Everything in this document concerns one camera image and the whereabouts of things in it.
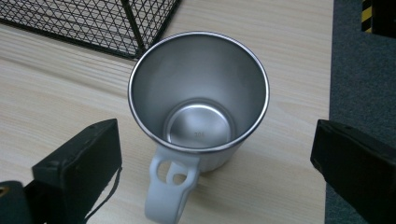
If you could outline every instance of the wire mesh basket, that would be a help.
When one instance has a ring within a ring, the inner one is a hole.
[[[139,58],[181,0],[1,0],[0,22],[89,49]]]

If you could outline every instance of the stainless steel mug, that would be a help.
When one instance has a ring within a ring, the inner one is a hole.
[[[257,57],[230,37],[208,32],[170,36],[137,62],[128,86],[134,119],[157,143],[146,216],[177,223],[201,172],[220,167],[259,126],[269,101]],[[166,181],[158,177],[165,161]],[[186,176],[181,184],[175,175]]]

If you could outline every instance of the wooden table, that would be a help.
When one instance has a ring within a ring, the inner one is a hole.
[[[250,48],[266,69],[271,100],[233,158],[201,175],[180,223],[323,223],[325,182],[309,156],[316,122],[328,117],[332,1],[185,0],[165,36],[194,30]],[[0,25],[0,181],[28,184],[31,167],[51,151],[86,126],[116,118],[120,185],[90,222],[150,223],[144,203],[155,144],[128,106],[133,67]]]

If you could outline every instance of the mug handle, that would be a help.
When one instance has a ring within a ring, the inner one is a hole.
[[[161,163],[171,161],[166,183],[158,177]],[[145,205],[146,217],[165,224],[178,223],[187,198],[198,182],[200,158],[158,146],[149,167],[150,184]],[[185,175],[180,185],[174,182],[175,175]]]

